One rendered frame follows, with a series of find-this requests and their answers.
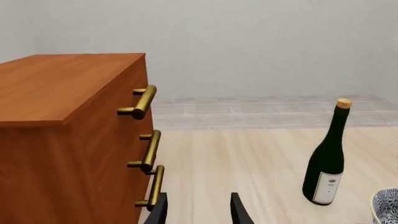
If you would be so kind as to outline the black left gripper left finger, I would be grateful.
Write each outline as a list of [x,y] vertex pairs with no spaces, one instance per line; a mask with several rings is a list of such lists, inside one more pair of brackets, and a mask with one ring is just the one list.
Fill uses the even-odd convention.
[[165,224],[168,211],[167,194],[161,192],[157,203],[143,224]]

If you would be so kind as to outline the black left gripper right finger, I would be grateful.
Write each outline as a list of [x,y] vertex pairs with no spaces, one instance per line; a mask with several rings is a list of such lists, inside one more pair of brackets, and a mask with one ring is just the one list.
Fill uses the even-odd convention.
[[237,192],[231,193],[230,211],[233,224],[254,224]]

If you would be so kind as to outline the dark green wine bottle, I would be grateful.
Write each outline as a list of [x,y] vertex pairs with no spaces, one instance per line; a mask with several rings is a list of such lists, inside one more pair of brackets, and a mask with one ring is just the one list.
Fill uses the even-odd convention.
[[345,168],[343,132],[352,101],[338,98],[329,130],[308,161],[302,185],[303,196],[316,205],[330,205]]

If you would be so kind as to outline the wooden cabinet with drawers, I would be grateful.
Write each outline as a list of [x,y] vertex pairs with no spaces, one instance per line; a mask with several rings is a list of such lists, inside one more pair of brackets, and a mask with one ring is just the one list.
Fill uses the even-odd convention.
[[117,114],[147,88],[144,54],[0,63],[0,224],[137,224],[152,116]]

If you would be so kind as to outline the blue patterned bowl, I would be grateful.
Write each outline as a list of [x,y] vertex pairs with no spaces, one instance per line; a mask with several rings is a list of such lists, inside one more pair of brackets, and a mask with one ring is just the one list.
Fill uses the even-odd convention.
[[398,188],[378,190],[370,206],[373,224],[398,224]]

